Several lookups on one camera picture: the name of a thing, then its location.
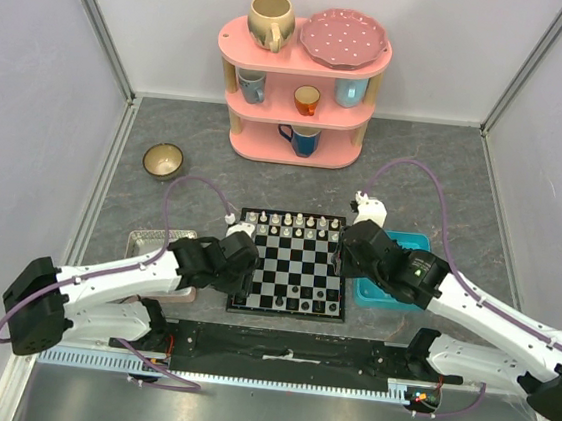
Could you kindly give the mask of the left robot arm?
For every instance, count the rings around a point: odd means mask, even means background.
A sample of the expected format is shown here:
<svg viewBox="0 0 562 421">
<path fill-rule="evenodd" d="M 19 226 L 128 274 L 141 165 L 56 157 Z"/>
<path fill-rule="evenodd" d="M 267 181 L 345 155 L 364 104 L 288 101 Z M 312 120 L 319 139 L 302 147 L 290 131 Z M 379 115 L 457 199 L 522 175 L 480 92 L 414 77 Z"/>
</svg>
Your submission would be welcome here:
<svg viewBox="0 0 562 421">
<path fill-rule="evenodd" d="M 154 351 L 167 328 L 155 300 L 189 288 L 210 287 L 244 295 L 260 256 L 252 236 L 239 228 L 225 238 L 167 240 L 157 251 L 90 266 L 32 260 L 5 290 L 0 327 L 17 356 L 46 351 L 69 337 L 135 341 Z"/>
</svg>

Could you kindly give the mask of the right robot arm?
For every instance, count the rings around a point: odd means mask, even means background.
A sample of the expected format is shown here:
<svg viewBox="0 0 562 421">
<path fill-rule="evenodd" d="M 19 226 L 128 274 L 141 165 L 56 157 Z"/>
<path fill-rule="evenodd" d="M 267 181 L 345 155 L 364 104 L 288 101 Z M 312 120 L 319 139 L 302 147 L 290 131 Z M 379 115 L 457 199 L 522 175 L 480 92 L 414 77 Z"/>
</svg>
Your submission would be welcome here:
<svg viewBox="0 0 562 421">
<path fill-rule="evenodd" d="M 405 352 L 404 368 L 417 380 L 435 372 L 483 383 L 516 386 L 529 406 L 562 421 L 562 330 L 552 328 L 490 296 L 447 261 L 422 249 L 405 249 L 371 220 L 341 230 L 333 256 L 344 278 L 366 278 L 400 303 L 447 318 L 497 348 L 469 358 L 433 340 Z"/>
</svg>

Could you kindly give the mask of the black pawn edge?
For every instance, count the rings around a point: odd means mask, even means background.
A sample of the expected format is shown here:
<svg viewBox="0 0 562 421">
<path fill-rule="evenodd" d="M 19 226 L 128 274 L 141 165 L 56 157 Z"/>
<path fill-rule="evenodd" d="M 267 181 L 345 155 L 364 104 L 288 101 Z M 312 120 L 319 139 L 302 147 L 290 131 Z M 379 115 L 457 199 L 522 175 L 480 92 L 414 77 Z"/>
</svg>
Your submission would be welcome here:
<svg viewBox="0 0 562 421">
<path fill-rule="evenodd" d="M 328 294 L 330 300 L 337 301 L 339 298 L 339 292 L 337 290 L 331 289 Z"/>
</svg>

